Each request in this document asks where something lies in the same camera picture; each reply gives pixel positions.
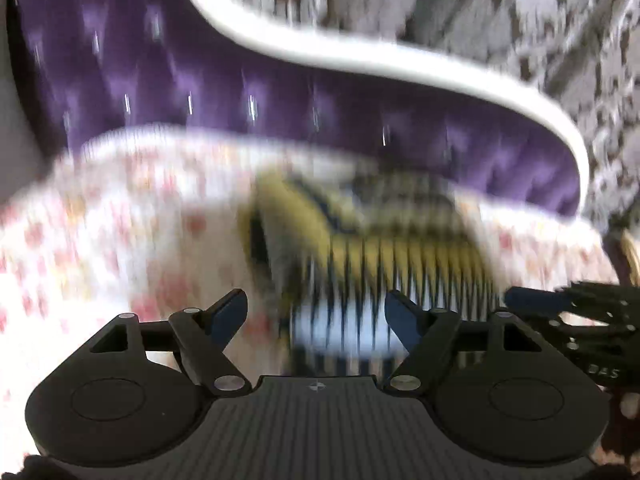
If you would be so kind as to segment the yellow navy patterned knit sweater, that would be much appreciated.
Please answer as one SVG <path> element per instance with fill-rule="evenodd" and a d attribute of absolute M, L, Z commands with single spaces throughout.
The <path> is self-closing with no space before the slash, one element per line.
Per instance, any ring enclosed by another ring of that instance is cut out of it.
<path fill-rule="evenodd" d="M 253 185 L 253 243 L 267 263 L 281 326 L 304 359 L 394 360 L 402 348 L 385 297 L 485 321 L 499 293 L 454 185 L 430 174 L 331 180 L 277 169 Z"/>

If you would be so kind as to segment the damask patterned curtain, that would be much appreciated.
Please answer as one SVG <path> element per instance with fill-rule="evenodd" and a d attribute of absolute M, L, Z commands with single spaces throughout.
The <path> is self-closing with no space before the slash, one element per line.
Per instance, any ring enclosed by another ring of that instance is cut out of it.
<path fill-rule="evenodd" d="M 410 42 L 532 84 L 585 140 L 587 217 L 638 232 L 639 0 L 240 1 L 290 25 Z"/>

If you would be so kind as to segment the floral quilted bedspread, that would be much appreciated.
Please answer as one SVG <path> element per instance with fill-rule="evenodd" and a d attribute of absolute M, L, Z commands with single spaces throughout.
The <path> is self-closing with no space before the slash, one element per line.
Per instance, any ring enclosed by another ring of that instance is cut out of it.
<path fill-rule="evenodd" d="M 252 189 L 264 170 L 331 180 L 387 174 L 376 162 L 291 142 L 115 132 L 60 160 L 1 215 L 1 415 L 22 417 L 44 378 L 122 313 L 142 322 L 206 309 L 244 290 L 248 319 L 227 349 L 250 379 L 292 372 L 385 376 L 405 357 L 304 359 L 281 326 L 267 263 L 253 243 Z M 600 234 L 574 216 L 454 185 L 499 293 L 616 283 Z"/>

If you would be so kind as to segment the beige cloth bag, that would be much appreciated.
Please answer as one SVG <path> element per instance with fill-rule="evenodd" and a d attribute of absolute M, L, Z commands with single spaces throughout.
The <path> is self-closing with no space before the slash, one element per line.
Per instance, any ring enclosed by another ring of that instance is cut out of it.
<path fill-rule="evenodd" d="M 622 254 L 621 280 L 634 286 L 640 285 L 640 242 L 628 229 L 620 233 L 620 253 Z"/>

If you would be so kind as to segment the purple tufted chaise backrest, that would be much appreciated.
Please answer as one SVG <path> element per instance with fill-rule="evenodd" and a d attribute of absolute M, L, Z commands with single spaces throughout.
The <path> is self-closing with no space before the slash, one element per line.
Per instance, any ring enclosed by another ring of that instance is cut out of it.
<path fill-rule="evenodd" d="M 9 0 L 18 92 L 49 153 L 147 124 L 420 168 L 564 216 L 589 162 L 558 104 L 429 50 L 281 24 L 236 0 Z"/>

